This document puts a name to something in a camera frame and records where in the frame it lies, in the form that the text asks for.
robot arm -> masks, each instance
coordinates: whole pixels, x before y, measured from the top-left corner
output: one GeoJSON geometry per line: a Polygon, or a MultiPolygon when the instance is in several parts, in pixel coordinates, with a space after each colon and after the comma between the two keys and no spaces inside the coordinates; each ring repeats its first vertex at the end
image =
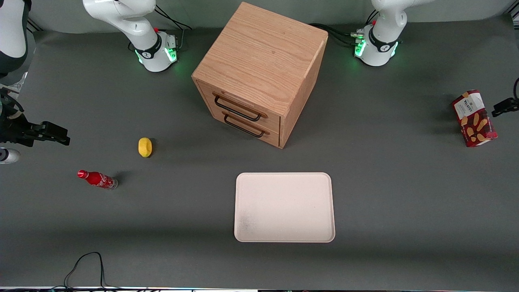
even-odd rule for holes
{"type": "Polygon", "coordinates": [[[0,77],[21,67],[27,58],[29,10],[30,0],[0,0],[0,77]]]}
{"type": "Polygon", "coordinates": [[[356,48],[355,56],[371,66],[382,66],[394,56],[398,38],[407,24],[405,9],[434,0],[372,0],[380,12],[376,24],[357,30],[366,39],[356,48]]]}
{"type": "Polygon", "coordinates": [[[5,88],[0,89],[0,143],[18,143],[32,147],[35,140],[54,141],[68,146],[68,130],[51,122],[39,125],[25,118],[20,103],[9,95],[5,88]]]}
{"type": "Polygon", "coordinates": [[[176,38],[165,32],[155,32],[144,18],[155,10],[155,5],[155,0],[83,0],[88,14],[126,35],[146,69],[160,72],[177,60],[176,38]]]}

red coca-cola bottle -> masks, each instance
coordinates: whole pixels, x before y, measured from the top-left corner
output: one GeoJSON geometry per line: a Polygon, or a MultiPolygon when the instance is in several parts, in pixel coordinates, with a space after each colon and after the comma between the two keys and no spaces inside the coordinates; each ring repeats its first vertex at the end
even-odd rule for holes
{"type": "Polygon", "coordinates": [[[107,190],[114,190],[118,185],[115,178],[111,178],[97,171],[88,172],[80,170],[77,172],[77,177],[86,180],[94,187],[100,187],[107,190]]]}

wooden cabinet top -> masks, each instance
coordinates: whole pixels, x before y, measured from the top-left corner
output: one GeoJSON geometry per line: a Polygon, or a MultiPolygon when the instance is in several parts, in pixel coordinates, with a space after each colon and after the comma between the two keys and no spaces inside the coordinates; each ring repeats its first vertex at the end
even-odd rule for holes
{"type": "Polygon", "coordinates": [[[193,73],[286,116],[328,34],[242,2],[193,73]]]}

drawer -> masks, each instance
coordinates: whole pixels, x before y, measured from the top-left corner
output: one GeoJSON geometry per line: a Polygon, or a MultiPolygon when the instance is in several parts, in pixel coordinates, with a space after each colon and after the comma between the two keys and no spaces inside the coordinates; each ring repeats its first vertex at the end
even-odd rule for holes
{"type": "Polygon", "coordinates": [[[253,104],[245,105],[209,84],[200,82],[199,88],[213,116],[215,113],[224,110],[247,120],[252,125],[257,124],[265,129],[279,132],[279,116],[265,110],[255,109],[253,104]]]}
{"type": "Polygon", "coordinates": [[[273,146],[279,147],[279,133],[277,132],[265,128],[260,128],[250,121],[225,111],[216,112],[214,118],[263,142],[267,142],[273,146]]]}

yellow sponge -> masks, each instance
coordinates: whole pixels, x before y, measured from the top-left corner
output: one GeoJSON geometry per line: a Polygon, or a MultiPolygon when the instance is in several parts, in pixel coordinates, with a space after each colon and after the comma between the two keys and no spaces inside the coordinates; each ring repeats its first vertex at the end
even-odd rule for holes
{"type": "Polygon", "coordinates": [[[139,140],[139,154],[142,157],[149,157],[152,154],[152,141],[148,138],[141,138],[139,140]]]}

